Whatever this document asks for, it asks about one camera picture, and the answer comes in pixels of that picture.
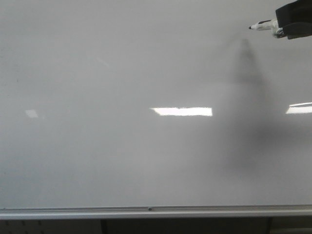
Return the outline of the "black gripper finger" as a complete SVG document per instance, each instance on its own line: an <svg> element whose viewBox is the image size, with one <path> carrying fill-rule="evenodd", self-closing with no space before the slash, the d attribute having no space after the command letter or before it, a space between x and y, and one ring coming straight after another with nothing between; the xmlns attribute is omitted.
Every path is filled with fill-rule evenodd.
<svg viewBox="0 0 312 234"><path fill-rule="evenodd" d="M309 22L296 22L283 27L287 39L297 39L312 35L312 24Z"/></svg>
<svg viewBox="0 0 312 234"><path fill-rule="evenodd" d="M292 23L312 22L312 1L296 0L279 7L275 11L279 26L286 26Z"/></svg>

